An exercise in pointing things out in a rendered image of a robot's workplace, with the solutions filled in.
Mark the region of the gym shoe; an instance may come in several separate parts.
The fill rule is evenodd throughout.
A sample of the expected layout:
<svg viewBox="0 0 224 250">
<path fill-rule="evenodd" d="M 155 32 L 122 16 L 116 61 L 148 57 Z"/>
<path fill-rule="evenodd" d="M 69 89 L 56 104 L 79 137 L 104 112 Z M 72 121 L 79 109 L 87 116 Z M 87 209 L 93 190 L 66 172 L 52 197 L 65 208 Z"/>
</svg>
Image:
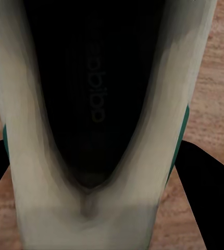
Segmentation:
<svg viewBox="0 0 224 250">
<path fill-rule="evenodd" d="M 148 250 L 217 0 L 0 0 L 0 116 L 23 250 Z"/>
</svg>

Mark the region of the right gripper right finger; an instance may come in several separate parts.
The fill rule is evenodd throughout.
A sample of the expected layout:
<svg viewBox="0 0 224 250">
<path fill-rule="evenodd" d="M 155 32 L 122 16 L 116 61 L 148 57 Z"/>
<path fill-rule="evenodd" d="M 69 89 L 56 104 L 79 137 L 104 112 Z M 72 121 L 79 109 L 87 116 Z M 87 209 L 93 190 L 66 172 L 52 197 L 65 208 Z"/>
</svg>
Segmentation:
<svg viewBox="0 0 224 250">
<path fill-rule="evenodd" d="M 207 250 L 224 250 L 224 165 L 182 140 L 175 166 Z"/>
</svg>

